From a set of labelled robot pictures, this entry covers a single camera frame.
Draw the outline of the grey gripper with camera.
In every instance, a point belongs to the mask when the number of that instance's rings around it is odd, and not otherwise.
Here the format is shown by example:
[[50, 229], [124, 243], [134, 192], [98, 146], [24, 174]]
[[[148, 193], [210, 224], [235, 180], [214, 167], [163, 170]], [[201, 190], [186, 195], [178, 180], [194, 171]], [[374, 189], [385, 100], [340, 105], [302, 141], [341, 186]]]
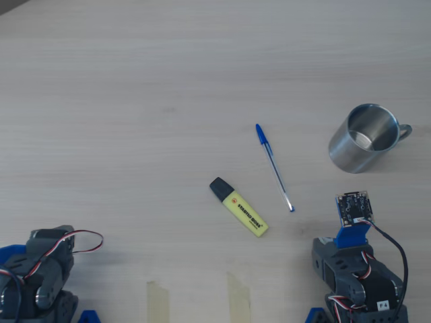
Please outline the grey gripper with camera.
[[312, 266], [335, 295], [365, 296], [358, 279], [368, 269], [361, 252], [374, 255], [371, 245], [337, 248], [334, 238], [318, 237], [312, 242]]

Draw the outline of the grey gripper without camera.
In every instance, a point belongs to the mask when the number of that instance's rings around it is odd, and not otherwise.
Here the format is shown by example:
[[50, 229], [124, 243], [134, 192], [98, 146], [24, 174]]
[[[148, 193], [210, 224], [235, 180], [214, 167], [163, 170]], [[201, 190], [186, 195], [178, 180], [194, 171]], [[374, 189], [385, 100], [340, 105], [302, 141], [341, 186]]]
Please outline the grey gripper without camera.
[[[63, 236], [73, 231], [74, 228], [71, 225], [61, 225], [52, 229], [33, 230], [30, 233], [29, 240], [26, 242], [26, 253], [34, 256], [35, 259], [39, 259], [51, 250]], [[56, 260], [62, 269], [71, 269], [74, 265], [72, 255], [74, 246], [75, 238], [73, 236], [66, 240], [61, 240], [60, 244], [48, 258]]]

